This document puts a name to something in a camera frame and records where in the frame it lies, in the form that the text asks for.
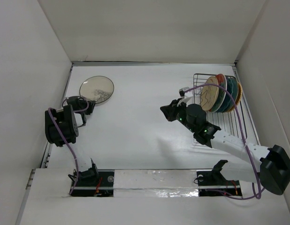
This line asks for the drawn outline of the cream plate with tree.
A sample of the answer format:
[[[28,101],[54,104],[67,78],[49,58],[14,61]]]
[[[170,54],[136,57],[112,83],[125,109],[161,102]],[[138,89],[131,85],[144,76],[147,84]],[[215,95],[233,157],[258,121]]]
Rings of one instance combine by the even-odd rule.
[[[86,79],[80,86],[79,94],[96,104],[109,100],[114,92],[114,83],[105,76],[93,76]]]

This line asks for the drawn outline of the beige plate with bird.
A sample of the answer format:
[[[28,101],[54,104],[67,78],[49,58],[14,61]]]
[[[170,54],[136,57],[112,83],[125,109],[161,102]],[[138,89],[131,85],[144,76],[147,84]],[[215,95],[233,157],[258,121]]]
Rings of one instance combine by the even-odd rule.
[[[215,76],[207,79],[200,95],[200,105],[204,111],[212,109],[219,95],[218,80]]]

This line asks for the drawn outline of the red patterned plate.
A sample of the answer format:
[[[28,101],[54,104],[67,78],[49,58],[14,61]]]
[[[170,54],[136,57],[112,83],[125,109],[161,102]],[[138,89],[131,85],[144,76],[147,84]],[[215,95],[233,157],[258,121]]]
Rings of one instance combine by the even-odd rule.
[[[227,79],[226,79],[225,75],[218,74],[218,75],[216,75],[216,78],[218,81],[218,85],[223,87],[226,90],[227,89]],[[216,100],[215,104],[213,105],[213,107],[211,108],[210,112],[213,113],[213,112],[218,111],[218,109],[221,107],[222,103],[224,102],[225,97],[226,97],[226,91],[219,88],[217,100]]]

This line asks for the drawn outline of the dark teal scalloped plate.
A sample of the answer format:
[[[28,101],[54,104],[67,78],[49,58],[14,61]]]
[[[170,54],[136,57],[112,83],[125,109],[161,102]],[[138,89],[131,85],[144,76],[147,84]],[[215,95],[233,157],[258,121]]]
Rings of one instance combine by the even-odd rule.
[[[231,78],[227,77],[227,91],[229,92],[229,94],[232,96],[233,94],[233,87],[234,87],[234,84],[231,80]],[[226,94],[226,97],[221,105],[221,107],[219,108],[218,112],[219,113],[223,113],[225,112],[226,108],[229,106],[231,102],[231,98],[229,97],[228,93]]]

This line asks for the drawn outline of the light blue flower plate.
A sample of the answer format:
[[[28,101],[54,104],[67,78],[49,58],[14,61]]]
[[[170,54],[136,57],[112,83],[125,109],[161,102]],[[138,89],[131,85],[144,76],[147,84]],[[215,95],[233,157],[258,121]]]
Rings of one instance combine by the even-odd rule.
[[[231,96],[233,97],[234,101],[232,101],[230,98],[230,102],[229,102],[229,105],[226,109],[226,112],[229,112],[230,109],[234,106],[233,102],[235,103],[236,102],[236,99],[237,99],[237,96],[238,96],[238,83],[236,81],[235,78],[230,78],[230,81],[232,83],[232,93],[231,93]]]

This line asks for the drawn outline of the orange woven wicker plate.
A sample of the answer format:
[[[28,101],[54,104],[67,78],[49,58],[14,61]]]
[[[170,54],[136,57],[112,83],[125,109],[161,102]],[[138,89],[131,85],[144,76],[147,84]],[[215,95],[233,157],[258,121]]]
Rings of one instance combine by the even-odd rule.
[[[232,97],[235,101],[235,105],[237,106],[240,101],[241,101],[241,97],[242,97],[242,93],[243,93],[243,88],[240,82],[237,82],[236,85],[233,87],[233,92],[232,92]]]

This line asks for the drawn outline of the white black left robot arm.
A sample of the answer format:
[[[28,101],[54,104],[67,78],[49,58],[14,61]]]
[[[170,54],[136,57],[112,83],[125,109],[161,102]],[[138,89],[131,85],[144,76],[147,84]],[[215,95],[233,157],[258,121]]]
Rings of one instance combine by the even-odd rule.
[[[86,125],[86,116],[93,113],[96,103],[81,96],[71,96],[64,100],[67,104],[60,109],[49,107],[45,111],[45,135],[50,144],[57,147],[68,147],[75,163],[75,172],[69,177],[74,183],[84,183],[89,186],[96,185],[100,180],[100,175],[94,161],[91,159],[91,167],[82,170],[79,168],[82,163],[78,162],[78,154],[71,146],[76,143],[79,136],[75,115],[81,115],[83,124]]]

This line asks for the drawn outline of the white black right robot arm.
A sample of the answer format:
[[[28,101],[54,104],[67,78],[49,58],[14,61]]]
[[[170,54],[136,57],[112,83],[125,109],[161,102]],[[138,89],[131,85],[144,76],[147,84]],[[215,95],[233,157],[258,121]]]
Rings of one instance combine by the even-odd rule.
[[[178,121],[192,132],[194,139],[209,148],[229,153],[250,165],[256,171],[252,181],[275,195],[282,195],[290,183],[290,158],[283,147],[272,148],[243,141],[206,119],[206,112],[198,104],[187,105],[183,99],[161,106],[165,118]]]

